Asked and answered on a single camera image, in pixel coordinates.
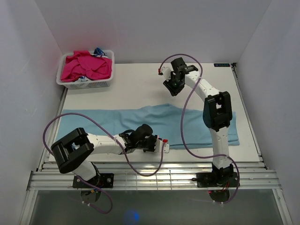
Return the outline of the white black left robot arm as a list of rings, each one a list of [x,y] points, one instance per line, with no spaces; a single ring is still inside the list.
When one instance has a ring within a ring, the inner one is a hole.
[[[89,155],[122,155],[135,150],[160,152],[162,139],[152,133],[152,128],[147,124],[142,124],[136,130],[126,130],[112,138],[93,135],[79,127],[56,141],[51,146],[51,151],[60,173],[74,173],[92,188],[100,183],[101,175],[94,164],[87,160]]]

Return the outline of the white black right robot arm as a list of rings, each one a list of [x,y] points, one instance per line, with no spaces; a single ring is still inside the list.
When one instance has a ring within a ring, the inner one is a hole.
[[[198,175],[197,182],[207,187],[227,184],[234,175],[228,144],[228,130],[233,119],[230,94],[214,88],[203,78],[203,68],[188,66],[180,54],[171,62],[171,67],[161,65],[158,74],[165,78],[163,84],[172,96],[189,86],[204,102],[202,118],[212,139],[212,171]]]

